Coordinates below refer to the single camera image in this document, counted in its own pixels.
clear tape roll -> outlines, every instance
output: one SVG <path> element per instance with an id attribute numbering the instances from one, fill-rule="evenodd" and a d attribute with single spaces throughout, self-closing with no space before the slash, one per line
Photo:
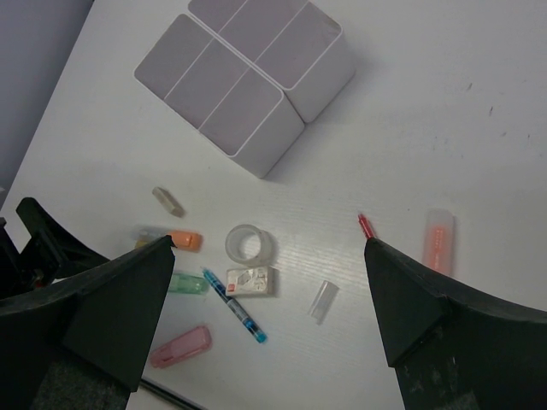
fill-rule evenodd
<path id="1" fill-rule="evenodd" d="M 250 236 L 258 237 L 260 249 L 255 256 L 246 258 L 241 252 L 241 245 Z M 274 243 L 269 233 L 253 225 L 239 225 L 233 228 L 226 237 L 225 248 L 232 261 L 246 267 L 267 266 L 274 256 Z"/>

red pen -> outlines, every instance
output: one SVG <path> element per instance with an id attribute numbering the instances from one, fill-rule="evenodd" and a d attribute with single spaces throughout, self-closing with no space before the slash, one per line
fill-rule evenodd
<path id="1" fill-rule="evenodd" d="M 361 226 L 361 229 L 367 239 L 370 239 L 371 237 L 376 237 L 373 227 L 372 225 L 370 225 L 370 221 L 363 214 L 359 214 L 359 225 Z"/>

white table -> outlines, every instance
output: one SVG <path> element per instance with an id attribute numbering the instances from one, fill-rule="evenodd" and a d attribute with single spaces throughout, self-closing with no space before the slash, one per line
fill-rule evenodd
<path id="1" fill-rule="evenodd" d="M 344 26 L 357 75 L 259 180 L 132 76 L 187 2 L 97 0 L 2 209 L 19 247 L 28 234 L 15 207 L 34 196 L 109 258 L 132 248 L 137 223 L 195 229 L 203 251 L 177 252 L 194 272 L 232 266 L 224 239 L 235 225 L 270 231 L 279 297 L 242 302 L 268 344 L 213 292 L 166 299 L 153 347 L 201 322 L 214 347 L 145 376 L 210 410 L 402 408 L 358 211 L 419 257 L 426 210 L 451 210 L 456 278 L 547 309 L 547 3 L 316 3 Z M 156 203 L 156 185 L 183 203 L 183 220 Z M 341 291 L 317 326 L 307 310 L 326 278 Z"/>

